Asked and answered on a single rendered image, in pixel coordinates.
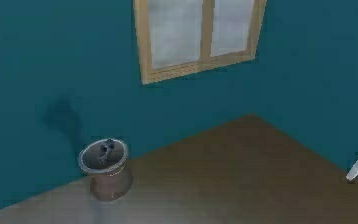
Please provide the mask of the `wooden framed window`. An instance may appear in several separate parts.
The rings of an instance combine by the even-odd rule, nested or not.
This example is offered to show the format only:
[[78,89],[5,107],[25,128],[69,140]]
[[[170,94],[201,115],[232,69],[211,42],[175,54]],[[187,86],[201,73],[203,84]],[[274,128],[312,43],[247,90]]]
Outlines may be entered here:
[[133,0],[141,83],[256,58],[268,0]]

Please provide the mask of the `brown round bin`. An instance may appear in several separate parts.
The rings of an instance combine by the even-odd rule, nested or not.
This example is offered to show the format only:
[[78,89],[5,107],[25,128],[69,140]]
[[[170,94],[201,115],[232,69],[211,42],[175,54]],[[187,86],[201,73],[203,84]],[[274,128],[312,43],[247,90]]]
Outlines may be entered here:
[[115,201],[132,187],[129,150],[119,139],[100,139],[86,146],[78,155],[78,164],[90,178],[90,192],[99,201]]

